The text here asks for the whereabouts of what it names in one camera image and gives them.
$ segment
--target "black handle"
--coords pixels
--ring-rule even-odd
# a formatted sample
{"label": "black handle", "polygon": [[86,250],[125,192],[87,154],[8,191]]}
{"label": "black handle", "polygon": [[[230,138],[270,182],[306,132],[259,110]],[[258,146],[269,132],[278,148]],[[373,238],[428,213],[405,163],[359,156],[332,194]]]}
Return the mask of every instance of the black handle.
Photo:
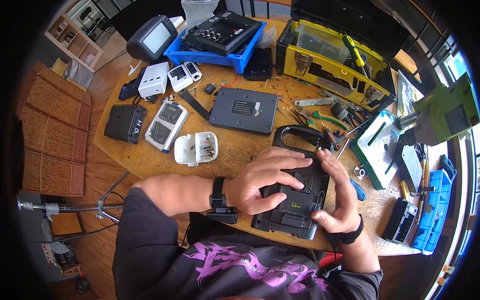
{"label": "black handle", "polygon": [[319,141],[319,145],[322,148],[327,148],[328,150],[330,150],[331,153],[333,153],[334,151],[333,143],[330,140],[325,139],[323,133],[321,133],[316,129],[313,129],[307,126],[301,126],[301,125],[286,125],[286,126],[279,127],[275,131],[272,146],[296,149],[294,147],[286,146],[283,143],[283,138],[285,137],[286,134],[293,134],[295,136],[298,136],[304,139]]}

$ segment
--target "relay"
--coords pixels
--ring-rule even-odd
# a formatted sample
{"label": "relay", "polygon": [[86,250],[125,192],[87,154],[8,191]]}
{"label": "relay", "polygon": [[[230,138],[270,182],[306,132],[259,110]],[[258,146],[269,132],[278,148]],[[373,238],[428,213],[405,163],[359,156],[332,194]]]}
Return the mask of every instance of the relay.
{"label": "relay", "polygon": [[216,84],[207,84],[204,91],[207,93],[207,95],[211,95],[213,91],[215,91],[215,89],[216,89]]}

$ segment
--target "yellow screwdriver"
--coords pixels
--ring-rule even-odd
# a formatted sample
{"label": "yellow screwdriver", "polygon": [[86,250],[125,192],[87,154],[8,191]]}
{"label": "yellow screwdriver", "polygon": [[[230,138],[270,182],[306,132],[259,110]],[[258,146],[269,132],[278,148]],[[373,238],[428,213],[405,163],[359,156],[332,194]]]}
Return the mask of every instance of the yellow screwdriver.
{"label": "yellow screwdriver", "polygon": [[353,42],[353,39],[352,39],[349,35],[344,35],[344,36],[342,37],[342,41],[343,41],[343,43],[345,44],[345,46],[347,46],[347,48],[349,49],[350,55],[352,56],[352,59],[355,61],[355,64],[357,65],[357,67],[359,67],[359,68],[362,69],[363,74],[365,75],[365,77],[371,79],[371,78],[367,75],[367,72],[365,71],[365,68],[363,67],[363,66],[365,65],[365,62],[364,62],[363,59],[361,58],[360,53],[359,53],[357,47],[355,47],[355,43]]}

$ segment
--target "bookshelf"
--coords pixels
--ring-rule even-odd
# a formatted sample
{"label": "bookshelf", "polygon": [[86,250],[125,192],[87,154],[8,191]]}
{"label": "bookshelf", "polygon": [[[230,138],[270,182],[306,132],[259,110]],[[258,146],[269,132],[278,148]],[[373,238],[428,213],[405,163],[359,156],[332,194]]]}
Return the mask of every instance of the bookshelf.
{"label": "bookshelf", "polygon": [[[103,54],[103,50],[92,41],[66,14],[55,20],[45,36],[68,56],[86,67],[90,72]],[[93,60],[87,64],[87,57],[93,54]]]}

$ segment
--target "hand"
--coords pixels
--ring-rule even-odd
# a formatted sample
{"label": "hand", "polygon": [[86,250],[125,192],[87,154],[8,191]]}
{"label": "hand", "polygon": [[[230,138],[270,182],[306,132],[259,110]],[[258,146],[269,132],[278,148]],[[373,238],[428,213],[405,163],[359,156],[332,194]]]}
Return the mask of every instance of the hand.
{"label": "hand", "polygon": [[275,183],[303,189],[303,183],[282,170],[305,168],[312,161],[300,152],[279,147],[265,149],[235,179],[224,181],[223,193],[227,205],[249,215],[274,209],[287,195],[277,192],[263,198],[259,189]]}
{"label": "hand", "polygon": [[357,210],[357,192],[350,183],[345,167],[327,149],[317,152],[322,168],[335,181],[335,211],[324,210],[312,213],[312,219],[330,233],[348,233],[358,229],[360,216]]}

